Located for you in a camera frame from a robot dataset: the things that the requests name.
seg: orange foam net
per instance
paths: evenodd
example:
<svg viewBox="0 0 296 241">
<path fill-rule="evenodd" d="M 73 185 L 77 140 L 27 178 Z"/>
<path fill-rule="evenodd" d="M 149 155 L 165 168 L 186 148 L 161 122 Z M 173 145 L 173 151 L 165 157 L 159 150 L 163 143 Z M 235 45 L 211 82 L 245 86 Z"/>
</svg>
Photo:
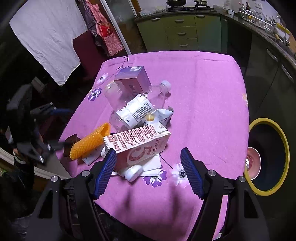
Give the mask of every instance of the orange foam net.
<svg viewBox="0 0 296 241">
<path fill-rule="evenodd" d="M 81 156 L 86 156 L 94 148 L 104 143 L 103 137 L 110 135 L 110 124 L 104 123 L 92 133 L 75 143 L 70 151 L 70 158 L 75 160 Z"/>
</svg>

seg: trash can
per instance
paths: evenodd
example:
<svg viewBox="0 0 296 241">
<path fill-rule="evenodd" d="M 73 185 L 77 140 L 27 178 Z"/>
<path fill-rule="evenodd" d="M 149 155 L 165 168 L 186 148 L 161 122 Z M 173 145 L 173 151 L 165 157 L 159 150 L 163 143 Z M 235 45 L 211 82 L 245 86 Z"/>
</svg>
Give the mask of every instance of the trash can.
<svg viewBox="0 0 296 241">
<path fill-rule="evenodd" d="M 256 149 L 261 157 L 261 170 L 251 180 L 245 167 L 244 176 L 255 194 L 269 196 L 285 181 L 289 169 L 290 151 L 287 138 L 273 120 L 259 118 L 249 126 L 248 147 Z"/>
</svg>

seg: carton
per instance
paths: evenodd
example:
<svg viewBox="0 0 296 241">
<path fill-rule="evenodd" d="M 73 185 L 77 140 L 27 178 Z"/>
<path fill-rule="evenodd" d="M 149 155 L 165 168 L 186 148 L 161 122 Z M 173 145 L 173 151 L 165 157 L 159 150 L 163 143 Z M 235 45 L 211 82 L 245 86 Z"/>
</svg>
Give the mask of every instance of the carton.
<svg viewBox="0 0 296 241">
<path fill-rule="evenodd" d="M 159 122 L 104 137 L 106 151 L 117 153 L 114 171 L 133 166 L 165 149 L 170 132 Z"/>
<path fill-rule="evenodd" d="M 133 97 L 146 91 L 151 86 L 144 66 L 123 68 L 115 76 L 114 81 L 121 81 Z"/>
</svg>

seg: table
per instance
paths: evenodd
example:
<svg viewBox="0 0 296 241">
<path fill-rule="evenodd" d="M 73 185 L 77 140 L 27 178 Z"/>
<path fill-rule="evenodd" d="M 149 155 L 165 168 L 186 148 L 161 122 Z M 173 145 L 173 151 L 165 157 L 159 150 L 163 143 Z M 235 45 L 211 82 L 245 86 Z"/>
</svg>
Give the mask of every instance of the table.
<svg viewBox="0 0 296 241">
<path fill-rule="evenodd" d="M 97 204 L 154 240 L 184 241 L 202 200 L 193 194 L 186 178 L 177 185 L 172 172 L 178 173 L 180 151 L 188 147 L 195 159 L 221 176 L 236 179 L 243 175 L 249 128 L 244 80 L 235 60 L 222 54 L 165 51 L 114 58 L 102 64 L 93 88 L 75 111 L 60 141 L 75 133 L 83 138 L 108 121 L 111 107 L 101 89 L 120 68 L 128 66 L 144 66 L 152 84 L 165 79 L 172 84 L 165 107 L 172 106 L 175 113 L 168 127 L 171 137 L 161 155 L 174 169 L 162 161 L 161 178 L 140 177 L 133 183 L 112 176 Z M 57 156 L 72 177 L 92 167 L 82 161 L 69 161 L 62 152 Z M 226 208 L 225 196 L 214 236 L 224 224 Z"/>
</svg>

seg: white plastic bottle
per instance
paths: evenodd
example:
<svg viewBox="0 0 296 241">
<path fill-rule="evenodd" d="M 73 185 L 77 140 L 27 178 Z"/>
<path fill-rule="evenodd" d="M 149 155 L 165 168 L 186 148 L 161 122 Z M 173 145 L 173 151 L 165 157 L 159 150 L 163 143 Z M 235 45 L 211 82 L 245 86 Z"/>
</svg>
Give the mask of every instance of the white plastic bottle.
<svg viewBox="0 0 296 241">
<path fill-rule="evenodd" d="M 145 116 L 156 109 L 163 108 L 165 95 L 171 90 L 171 84 L 164 80 L 159 85 L 150 86 L 147 91 L 111 115 L 109 122 L 117 132 L 131 130 L 145 121 Z"/>
<path fill-rule="evenodd" d="M 104 95 L 114 111 L 129 103 L 133 96 L 120 81 L 112 81 L 103 90 Z"/>
</svg>

